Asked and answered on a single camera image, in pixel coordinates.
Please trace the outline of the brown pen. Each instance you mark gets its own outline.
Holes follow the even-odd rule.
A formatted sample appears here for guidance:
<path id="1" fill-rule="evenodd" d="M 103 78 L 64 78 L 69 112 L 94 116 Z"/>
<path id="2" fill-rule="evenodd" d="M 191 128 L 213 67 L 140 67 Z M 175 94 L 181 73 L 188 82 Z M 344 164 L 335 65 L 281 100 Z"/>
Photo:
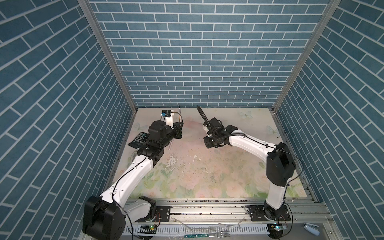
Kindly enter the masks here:
<path id="1" fill-rule="evenodd" d="M 183 122 L 183 118 L 182 118 L 182 115 L 181 115 L 181 107 L 178 106 L 178 115 L 179 115 L 179 122 Z"/>

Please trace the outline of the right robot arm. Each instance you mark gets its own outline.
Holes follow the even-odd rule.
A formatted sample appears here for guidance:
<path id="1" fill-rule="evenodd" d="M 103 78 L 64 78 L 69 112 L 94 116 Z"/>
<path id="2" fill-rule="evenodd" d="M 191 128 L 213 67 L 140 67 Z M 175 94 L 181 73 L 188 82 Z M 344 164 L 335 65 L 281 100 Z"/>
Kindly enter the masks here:
<path id="1" fill-rule="evenodd" d="M 270 221 L 278 219 L 283 212 L 289 181 L 296 170 L 288 146 L 282 142 L 273 144 L 262 141 L 232 125 L 225 128 L 216 118 L 204 121 L 203 128 L 207 133 L 204 143 L 208 149 L 230 145 L 245 150 L 265 162 L 266 176 L 270 183 L 268 196 L 264 202 L 265 218 Z"/>

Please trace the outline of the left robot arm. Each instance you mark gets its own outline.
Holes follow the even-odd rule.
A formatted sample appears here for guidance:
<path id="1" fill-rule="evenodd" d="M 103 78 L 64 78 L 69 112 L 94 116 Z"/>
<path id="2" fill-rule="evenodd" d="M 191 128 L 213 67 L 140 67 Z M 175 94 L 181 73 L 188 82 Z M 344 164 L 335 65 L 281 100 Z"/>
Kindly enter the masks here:
<path id="1" fill-rule="evenodd" d="M 174 139 L 182 138 L 182 121 L 173 123 L 171 117 L 154 121 L 149 132 L 141 132 L 128 145 L 137 149 L 137 155 L 122 176 L 100 196 L 91 196 L 85 202 L 83 233 L 97 240 L 118 240 L 127 225 L 137 220 L 153 220 L 156 201 L 140 197 L 124 208 L 129 196 L 144 176 L 164 154 L 165 147 Z"/>

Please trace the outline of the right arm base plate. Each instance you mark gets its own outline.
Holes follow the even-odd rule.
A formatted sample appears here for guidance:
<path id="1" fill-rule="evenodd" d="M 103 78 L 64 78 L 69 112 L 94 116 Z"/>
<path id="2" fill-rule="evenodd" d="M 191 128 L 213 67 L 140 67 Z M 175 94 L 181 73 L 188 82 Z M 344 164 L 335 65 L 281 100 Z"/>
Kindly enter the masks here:
<path id="1" fill-rule="evenodd" d="M 277 220 L 288 222 L 292 219 L 290 210 L 284 204 L 278 210 L 268 205 L 248 205 L 245 206 L 245 210 L 252 222 L 273 222 Z"/>

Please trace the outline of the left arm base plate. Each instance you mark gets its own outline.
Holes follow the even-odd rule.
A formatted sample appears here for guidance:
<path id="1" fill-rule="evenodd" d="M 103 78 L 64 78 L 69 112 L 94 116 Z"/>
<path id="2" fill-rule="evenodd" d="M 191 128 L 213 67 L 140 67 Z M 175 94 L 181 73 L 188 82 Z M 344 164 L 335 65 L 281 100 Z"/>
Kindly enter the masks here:
<path id="1" fill-rule="evenodd" d="M 157 206 L 154 214 L 150 214 L 144 218 L 136 220 L 136 223 L 167 223 L 170 221 L 171 207 L 170 206 Z"/>

